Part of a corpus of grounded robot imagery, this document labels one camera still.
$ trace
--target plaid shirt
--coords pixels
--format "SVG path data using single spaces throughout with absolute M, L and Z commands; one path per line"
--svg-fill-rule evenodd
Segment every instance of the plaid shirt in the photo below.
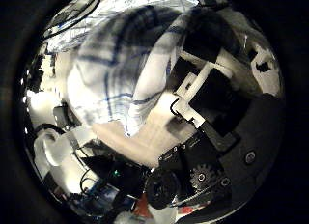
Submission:
M 197 0 L 103 0 L 91 15 L 68 31 L 48 40 L 49 52 L 63 52 L 79 46 L 96 25 L 127 9 L 143 5 L 169 7 L 181 13 L 197 5 Z
M 84 124 L 119 120 L 127 135 L 145 123 L 178 60 L 192 17 L 145 6 L 97 25 L 81 45 L 68 77 L 68 95 Z

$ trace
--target wire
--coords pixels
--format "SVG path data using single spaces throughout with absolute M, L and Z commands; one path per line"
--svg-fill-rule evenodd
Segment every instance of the wire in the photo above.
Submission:
M 87 196 L 90 196 L 91 194 L 85 192 L 85 190 L 83 189 L 83 183 L 84 183 L 84 178 L 89 173 L 89 171 L 90 171 L 90 169 L 86 170 L 86 172 L 83 174 L 83 176 L 81 177 L 80 182 L 79 182 L 79 187 L 80 187 L 81 193 L 85 194 Z
M 46 37 L 43 37 L 42 40 L 43 40 L 43 41 L 46 41 L 47 39 L 50 39 L 50 38 L 52 38 L 52 37 L 55 37 L 55 36 L 57 36 L 57 35 L 59 35 L 59 34 L 65 32 L 65 31 L 67 31 L 67 30 L 70 29 L 72 26 L 76 25 L 77 23 L 79 23 L 81 20 L 83 20 L 84 18 L 86 18 L 89 14 L 91 14 L 91 13 L 98 7 L 100 1 L 101 1 L 101 0 L 98 0 L 97 3 L 95 4 L 95 6 L 94 6 L 88 13 L 86 13 L 85 15 L 83 15 L 82 17 L 80 17 L 79 19 L 77 19 L 73 24 L 69 25 L 67 28 L 64 28 L 64 29 L 62 29 L 62 30 L 60 30 L 60 31 L 58 31 L 58 32 L 56 32 L 56 33 L 54 33 L 54 34 L 50 34 L 50 35 L 48 35 L 48 36 L 46 36 Z
M 78 2 L 79 2 L 80 0 L 77 0 L 77 1 L 72 1 L 72 2 L 70 2 L 71 4 L 65 9 L 65 11 L 66 10 L 68 10 L 68 9 L 70 9 L 72 6 L 74 6 L 75 4 L 77 4 Z M 75 19 L 76 17 L 72 17 L 72 18 L 69 18 L 69 19 L 67 19 L 66 20 L 66 22 L 68 22 L 68 21 L 71 21 L 71 20 L 73 20 L 73 19 Z M 63 23 L 63 21 L 59 21 L 58 23 L 52 23 L 52 25 L 51 26 L 48 26 L 47 28 L 46 28 L 46 30 L 47 29 L 50 29 L 50 28 L 52 28 L 52 27 L 55 27 L 55 26 L 57 26 L 57 25 L 60 25 L 61 23 Z

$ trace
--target white plastic part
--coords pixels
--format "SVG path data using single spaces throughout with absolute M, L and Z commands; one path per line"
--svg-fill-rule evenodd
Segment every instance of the white plastic part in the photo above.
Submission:
M 57 139 L 46 135 L 43 139 L 46 158 L 52 166 L 59 166 L 76 148 L 94 138 L 96 138 L 95 134 L 85 126 L 78 126 Z
M 218 64 L 206 62 L 197 76 L 190 72 L 184 79 L 182 85 L 176 91 L 176 94 L 180 98 L 174 104 L 173 110 L 181 114 L 186 120 L 192 121 L 196 128 L 200 127 L 205 119 L 192 107 L 190 107 L 189 103 L 201 89 L 212 69 L 219 70 L 229 79 L 233 76 L 229 69 Z

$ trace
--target white cloth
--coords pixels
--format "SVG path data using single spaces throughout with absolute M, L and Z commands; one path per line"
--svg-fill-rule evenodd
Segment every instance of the white cloth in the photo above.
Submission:
M 145 6 L 96 26 L 68 77 L 70 104 L 82 123 L 119 120 L 126 135 L 136 134 L 178 60 L 193 14 L 202 10 Z
M 63 52 L 83 43 L 89 31 L 104 20 L 108 20 L 127 9 L 142 5 L 157 5 L 172 8 L 180 13 L 198 4 L 197 0 L 102 0 L 85 19 L 69 30 L 48 40 L 48 52 Z

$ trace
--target black mechanical part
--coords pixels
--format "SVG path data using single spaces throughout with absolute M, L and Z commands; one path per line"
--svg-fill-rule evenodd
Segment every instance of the black mechanical part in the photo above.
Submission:
M 200 129 L 207 135 L 211 143 L 220 152 L 228 151 L 239 140 L 235 135 L 230 132 L 222 137 L 207 121 L 205 121 L 200 126 Z
M 243 206 L 265 179 L 278 153 L 284 127 L 284 104 L 270 94 L 254 99 L 237 126 L 239 141 L 220 157 L 225 176 L 230 180 L 231 200 L 217 200 L 201 210 L 181 218 L 177 223 L 200 223 L 225 216 Z M 254 152 L 254 163 L 245 157 Z
M 204 195 L 206 192 L 212 193 L 212 188 L 219 183 L 219 180 L 216 179 L 216 175 L 219 175 L 218 172 L 222 172 L 222 167 L 217 159 L 219 155 L 211 141 L 202 132 L 197 132 L 184 143 L 163 154 L 159 158 L 159 167 L 156 170 L 158 172 L 167 171 L 173 173 L 178 179 L 180 188 L 175 202 L 171 204 L 175 198 L 175 194 L 173 194 L 173 199 L 161 199 L 159 200 L 160 206 L 155 205 L 162 209 L 168 205 L 185 206 L 188 202 L 191 205 L 199 204 L 197 197 L 202 194 Z M 204 164 L 211 167 L 211 170 L 207 171 L 207 167 L 204 170 Z M 203 172 L 195 177 L 196 169 Z M 156 174 L 151 174 L 146 186 L 146 193 L 151 192 L 151 197 L 154 194 L 153 189 L 156 180 L 161 180 L 161 176 L 156 179 Z
M 209 187 L 211 183 L 216 180 L 215 172 L 211 169 L 210 165 L 206 164 L 198 165 L 196 168 L 193 168 L 190 176 L 192 187 L 194 187 L 197 192 Z
M 74 121 L 69 117 L 69 107 L 66 103 L 53 108 L 52 112 L 59 128 L 74 126 Z
M 179 179 L 168 170 L 155 169 L 146 183 L 147 200 L 152 207 L 158 210 L 164 209 L 172 203 L 179 192 Z
M 134 183 L 135 186 L 129 188 L 128 194 L 135 198 L 139 198 L 142 195 L 146 178 L 150 173 L 148 168 L 133 162 L 124 162 L 108 155 L 84 157 L 82 160 L 105 182 L 120 190 L 127 191 L 128 179 L 131 179 L 131 184 Z
M 184 51 L 211 62 L 216 61 L 221 47 L 235 57 L 239 55 L 239 40 L 219 14 L 208 10 L 196 15 L 200 18 L 199 23 L 195 30 L 188 33 L 183 46 Z

